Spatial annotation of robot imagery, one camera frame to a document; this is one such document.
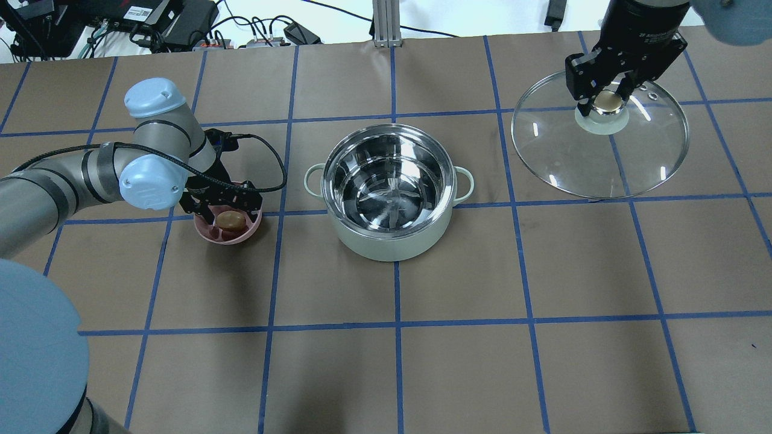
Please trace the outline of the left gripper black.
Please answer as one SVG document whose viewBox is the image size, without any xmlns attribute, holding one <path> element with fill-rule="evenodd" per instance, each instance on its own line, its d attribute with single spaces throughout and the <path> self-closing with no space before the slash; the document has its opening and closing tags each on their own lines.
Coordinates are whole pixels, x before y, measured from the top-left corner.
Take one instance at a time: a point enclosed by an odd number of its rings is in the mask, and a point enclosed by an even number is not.
<svg viewBox="0 0 772 434">
<path fill-rule="evenodd" d="M 261 218 L 263 197 L 250 181 L 234 182 L 221 159 L 204 171 L 204 177 L 193 175 L 185 184 L 179 205 L 185 213 L 195 214 L 195 229 L 201 237 L 218 237 L 220 229 L 215 225 L 215 206 L 229 206 L 244 211 L 251 223 Z"/>
</svg>

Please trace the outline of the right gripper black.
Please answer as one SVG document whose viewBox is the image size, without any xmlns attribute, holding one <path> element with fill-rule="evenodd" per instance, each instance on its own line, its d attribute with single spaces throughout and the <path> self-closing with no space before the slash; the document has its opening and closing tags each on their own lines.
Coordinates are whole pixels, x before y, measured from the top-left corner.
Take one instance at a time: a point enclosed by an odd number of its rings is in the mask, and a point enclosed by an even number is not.
<svg viewBox="0 0 772 434">
<path fill-rule="evenodd" d="M 686 49 L 679 25 L 689 11 L 687 1 L 611 1 L 598 41 L 587 54 L 565 60 L 566 83 L 583 118 L 600 91 L 616 79 L 615 93 L 626 108 L 643 83 L 659 79 Z"/>
</svg>

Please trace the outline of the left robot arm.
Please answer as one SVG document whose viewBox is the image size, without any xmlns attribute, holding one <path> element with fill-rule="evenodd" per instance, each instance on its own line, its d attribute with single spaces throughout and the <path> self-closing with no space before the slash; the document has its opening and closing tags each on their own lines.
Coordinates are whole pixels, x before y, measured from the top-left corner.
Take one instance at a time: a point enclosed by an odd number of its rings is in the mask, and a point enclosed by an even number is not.
<svg viewBox="0 0 772 434">
<path fill-rule="evenodd" d="M 215 244 L 257 230 L 262 194 L 221 162 L 237 136 L 204 131 L 166 78 L 127 91 L 137 121 L 129 143 L 75 146 L 35 157 L 2 178 L 2 432 L 107 433 L 118 426 L 87 396 L 89 348 L 72 302 L 14 256 L 84 209 L 125 201 L 141 210 L 182 206 Z"/>
</svg>

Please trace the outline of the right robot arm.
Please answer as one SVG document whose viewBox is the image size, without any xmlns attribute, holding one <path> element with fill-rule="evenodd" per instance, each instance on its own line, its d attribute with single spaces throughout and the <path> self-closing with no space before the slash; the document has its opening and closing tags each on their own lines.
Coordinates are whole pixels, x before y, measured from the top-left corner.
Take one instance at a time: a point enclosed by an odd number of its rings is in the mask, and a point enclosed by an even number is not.
<svg viewBox="0 0 772 434">
<path fill-rule="evenodd" d="M 565 60 L 566 86 L 580 113 L 588 116 L 618 76 L 623 101 L 658 80 L 687 47 L 679 27 L 690 9 L 722 43 L 756 46 L 770 39 L 769 1 L 611 1 L 593 49 Z"/>
</svg>

